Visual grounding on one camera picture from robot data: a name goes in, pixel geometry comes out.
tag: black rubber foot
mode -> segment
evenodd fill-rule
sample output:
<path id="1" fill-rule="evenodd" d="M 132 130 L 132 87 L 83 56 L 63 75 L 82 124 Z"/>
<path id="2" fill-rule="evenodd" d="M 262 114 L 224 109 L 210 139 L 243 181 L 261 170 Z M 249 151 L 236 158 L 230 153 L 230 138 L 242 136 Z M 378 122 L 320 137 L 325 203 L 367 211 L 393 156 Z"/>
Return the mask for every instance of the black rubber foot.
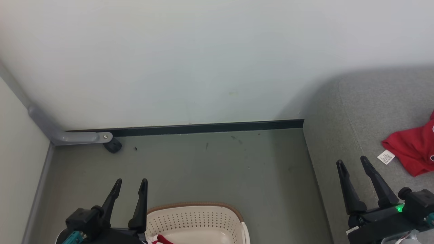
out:
<path id="1" fill-rule="evenodd" d="M 111 153 L 117 153 L 122 148 L 122 144 L 116 138 L 113 138 L 111 141 L 103 144 L 107 151 Z"/>
<path id="2" fill-rule="evenodd" d="M 410 192 L 411 192 L 410 188 L 404 187 L 401 190 L 399 190 L 398 197 L 401 198 L 402 200 L 405 200 L 405 198 L 407 197 L 407 194 Z"/>

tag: white plastic basket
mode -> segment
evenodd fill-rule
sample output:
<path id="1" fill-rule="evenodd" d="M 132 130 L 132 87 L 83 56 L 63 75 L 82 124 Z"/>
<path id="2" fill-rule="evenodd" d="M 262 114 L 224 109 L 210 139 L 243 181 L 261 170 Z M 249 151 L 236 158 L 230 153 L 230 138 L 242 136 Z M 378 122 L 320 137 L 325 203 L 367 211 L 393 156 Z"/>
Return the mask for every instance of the white plastic basket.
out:
<path id="1" fill-rule="evenodd" d="M 157 234 L 174 244 L 250 244 L 241 214 L 222 203 L 189 202 L 150 209 L 145 236 Z"/>

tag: gray upholstery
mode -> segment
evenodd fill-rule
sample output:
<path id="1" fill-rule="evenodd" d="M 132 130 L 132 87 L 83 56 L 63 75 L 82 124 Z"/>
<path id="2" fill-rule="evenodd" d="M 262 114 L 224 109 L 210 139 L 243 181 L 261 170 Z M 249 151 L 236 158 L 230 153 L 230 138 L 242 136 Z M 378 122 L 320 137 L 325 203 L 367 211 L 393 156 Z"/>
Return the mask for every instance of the gray upholstery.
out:
<path id="1" fill-rule="evenodd" d="M 345 213 L 336 161 L 342 159 L 359 197 L 377 206 L 374 188 L 360 163 L 367 156 L 392 190 L 408 186 L 434 192 L 434 173 L 412 177 L 395 158 L 377 159 L 391 133 L 424 125 L 434 109 L 434 68 L 388 69 L 342 76 L 315 96 L 304 134 L 335 244 L 347 244 Z M 432 243 L 434 231 L 418 235 Z"/>

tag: white label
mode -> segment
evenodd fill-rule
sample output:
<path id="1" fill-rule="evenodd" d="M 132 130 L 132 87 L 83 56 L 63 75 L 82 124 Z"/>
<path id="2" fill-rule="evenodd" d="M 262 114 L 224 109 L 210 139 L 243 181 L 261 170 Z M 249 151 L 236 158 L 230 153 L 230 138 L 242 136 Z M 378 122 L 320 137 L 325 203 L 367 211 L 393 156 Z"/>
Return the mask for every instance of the white label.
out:
<path id="1" fill-rule="evenodd" d="M 384 151 L 381 153 L 377 158 L 381 160 L 385 165 L 390 163 L 392 159 L 395 157 L 395 154 L 391 153 L 389 150 Z"/>
<path id="2" fill-rule="evenodd" d="M 357 229 L 358 229 L 358 226 L 356 226 L 356 227 L 354 227 L 354 228 L 351 228 L 351 229 L 347 230 L 346 233 L 347 233 L 347 235 L 348 235 L 349 233 L 351 233 L 351 232 L 353 232 L 353 231 L 355 231 L 355 230 L 357 230 Z"/>

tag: green led light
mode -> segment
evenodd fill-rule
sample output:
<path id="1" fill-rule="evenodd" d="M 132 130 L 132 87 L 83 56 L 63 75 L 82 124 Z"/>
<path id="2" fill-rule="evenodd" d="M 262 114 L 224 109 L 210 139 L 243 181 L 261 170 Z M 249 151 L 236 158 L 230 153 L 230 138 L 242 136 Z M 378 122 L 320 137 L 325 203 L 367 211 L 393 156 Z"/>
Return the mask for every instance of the green led light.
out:
<path id="1" fill-rule="evenodd" d="M 396 206 L 395 208 L 398 210 L 398 212 L 402 212 L 402 208 L 404 207 L 404 204 L 399 204 L 398 206 Z"/>

